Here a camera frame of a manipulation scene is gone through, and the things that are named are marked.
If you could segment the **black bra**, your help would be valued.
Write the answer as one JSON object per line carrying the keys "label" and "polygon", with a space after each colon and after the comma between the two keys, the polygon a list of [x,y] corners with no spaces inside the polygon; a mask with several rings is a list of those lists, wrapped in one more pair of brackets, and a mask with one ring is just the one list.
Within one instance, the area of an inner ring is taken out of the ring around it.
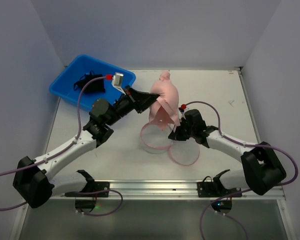
{"label": "black bra", "polygon": [[[103,77],[102,74],[96,74],[94,71],[91,70],[89,73],[85,73],[77,82],[73,84],[73,90],[82,90],[89,81],[101,77]],[[105,92],[106,89],[103,78],[93,81],[83,91],[84,94],[95,94]]]}

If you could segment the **white mesh laundry bag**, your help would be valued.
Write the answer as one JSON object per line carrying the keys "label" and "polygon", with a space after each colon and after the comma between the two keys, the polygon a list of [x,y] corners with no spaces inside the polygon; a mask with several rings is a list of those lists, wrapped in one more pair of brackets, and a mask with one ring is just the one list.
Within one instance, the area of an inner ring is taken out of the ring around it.
{"label": "white mesh laundry bag", "polygon": [[140,145],[151,154],[168,153],[169,158],[181,166],[191,166],[200,157],[200,148],[195,140],[176,141],[168,138],[173,132],[171,125],[161,129],[154,124],[145,124],[139,133]]}

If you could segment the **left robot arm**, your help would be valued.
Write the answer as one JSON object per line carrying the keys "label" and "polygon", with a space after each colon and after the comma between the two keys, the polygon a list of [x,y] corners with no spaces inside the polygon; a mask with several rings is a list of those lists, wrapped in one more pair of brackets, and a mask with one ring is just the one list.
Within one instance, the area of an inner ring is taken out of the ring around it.
{"label": "left robot arm", "polygon": [[33,209],[61,193],[79,192],[92,182],[91,176],[77,171],[72,183],[57,185],[56,175],[71,162],[104,144],[113,134],[110,128],[132,111],[141,114],[159,98],[157,93],[142,92],[129,85],[114,104],[97,99],[89,112],[89,121],[76,136],[58,148],[36,157],[23,157],[17,164],[13,187]]}

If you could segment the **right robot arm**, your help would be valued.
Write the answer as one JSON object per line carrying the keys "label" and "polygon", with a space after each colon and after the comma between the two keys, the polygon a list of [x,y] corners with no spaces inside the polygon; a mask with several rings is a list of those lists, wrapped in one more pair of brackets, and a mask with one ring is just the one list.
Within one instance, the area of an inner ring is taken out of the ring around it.
{"label": "right robot arm", "polygon": [[262,196],[287,176],[271,145],[262,142],[255,146],[239,139],[230,140],[216,126],[206,125],[197,109],[186,111],[180,125],[168,137],[174,141],[193,138],[197,144],[220,151],[241,163],[241,170],[226,169],[213,177],[210,188],[217,194],[251,189]]}

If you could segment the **pink bra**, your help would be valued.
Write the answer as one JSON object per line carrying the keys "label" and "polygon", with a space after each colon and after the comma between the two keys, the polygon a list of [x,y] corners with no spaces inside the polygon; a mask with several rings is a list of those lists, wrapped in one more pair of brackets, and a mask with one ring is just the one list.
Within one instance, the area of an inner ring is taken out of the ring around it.
{"label": "pink bra", "polygon": [[163,71],[150,89],[150,93],[158,94],[159,97],[149,108],[148,123],[157,125],[161,130],[173,125],[174,132],[180,126],[179,92],[170,76],[169,71]]}

